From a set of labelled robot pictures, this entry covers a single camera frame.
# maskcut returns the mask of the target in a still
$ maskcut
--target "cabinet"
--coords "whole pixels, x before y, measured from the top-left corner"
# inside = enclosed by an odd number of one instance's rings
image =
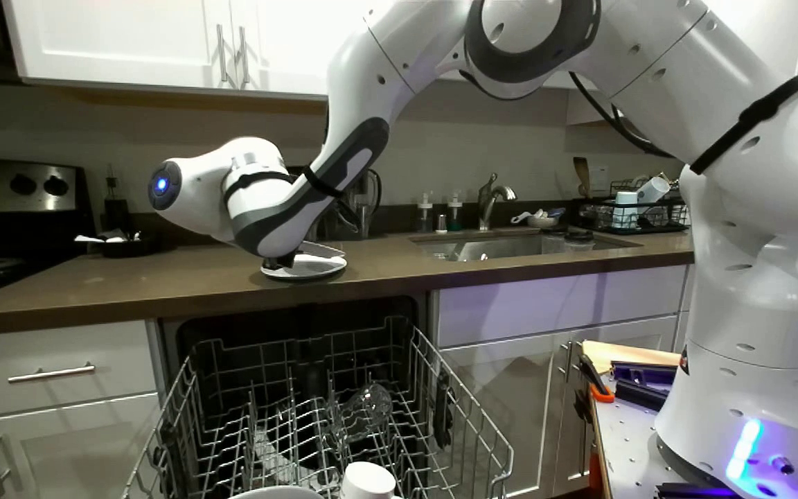
[[[148,322],[0,333],[4,497],[116,497],[156,408]]]
[[[19,75],[142,86],[208,86],[206,3],[5,0]]]
[[[255,0],[4,5],[27,81],[224,89],[234,77],[234,89],[264,86]]]
[[[798,0],[705,0],[781,75],[798,71]]]
[[[558,497],[588,483],[588,426],[569,415],[573,400],[561,397],[564,382],[551,379],[551,364],[564,344],[598,337],[672,348],[674,327],[677,316],[661,316],[444,348],[446,364],[515,449],[510,497]]]
[[[260,0],[206,0],[208,86],[273,89]]]
[[[0,418],[0,483],[9,499],[120,497],[148,443],[156,393]]]
[[[439,347],[503,340],[679,312],[684,265],[444,287],[433,296]]]
[[[789,77],[798,71],[798,0],[705,0],[762,61]],[[569,124],[601,122],[582,95],[569,97]]]
[[[260,50],[270,86],[289,95],[325,95],[327,67],[371,0],[257,0]]]

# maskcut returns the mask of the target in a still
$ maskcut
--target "plate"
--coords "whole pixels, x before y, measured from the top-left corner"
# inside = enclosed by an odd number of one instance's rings
[[[321,499],[321,497],[300,484],[275,484],[275,487],[246,491],[231,499]]]
[[[341,275],[343,268],[347,268],[347,255],[341,248],[304,240],[298,248],[291,265],[264,264],[260,275],[267,275],[273,279],[321,279],[321,276]]]

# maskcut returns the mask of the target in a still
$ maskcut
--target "backsplash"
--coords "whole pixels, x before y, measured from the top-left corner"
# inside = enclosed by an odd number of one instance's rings
[[[424,192],[465,199],[492,176],[519,199],[576,196],[570,158],[584,156],[593,185],[601,176],[679,175],[677,161],[649,158],[607,124],[565,124],[569,92],[551,89],[496,102],[465,82],[435,82],[396,122],[378,171],[385,204],[414,204]],[[102,204],[105,175],[116,175],[134,210],[153,165],[169,156],[199,156],[231,135],[257,133],[284,147],[289,163],[307,163],[321,145],[325,114],[206,110],[93,102],[55,89],[0,86],[0,158],[65,161],[90,168],[93,203]]]

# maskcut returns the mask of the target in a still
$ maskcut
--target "blue light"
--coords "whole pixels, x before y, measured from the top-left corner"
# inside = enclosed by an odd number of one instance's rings
[[[742,473],[742,466],[751,459],[751,454],[755,454],[755,447],[758,447],[758,440],[760,440],[760,433],[762,433],[762,422],[760,418],[751,418],[745,426],[742,426],[742,433],[741,433],[741,437],[738,437],[738,443],[735,443],[735,454],[733,454],[733,459],[728,459],[728,466],[726,466],[726,477],[728,480],[741,480],[741,473]]]

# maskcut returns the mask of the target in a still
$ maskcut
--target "oven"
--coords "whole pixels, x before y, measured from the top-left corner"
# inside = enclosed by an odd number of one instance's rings
[[[0,287],[83,251],[93,226],[83,168],[0,161]]]

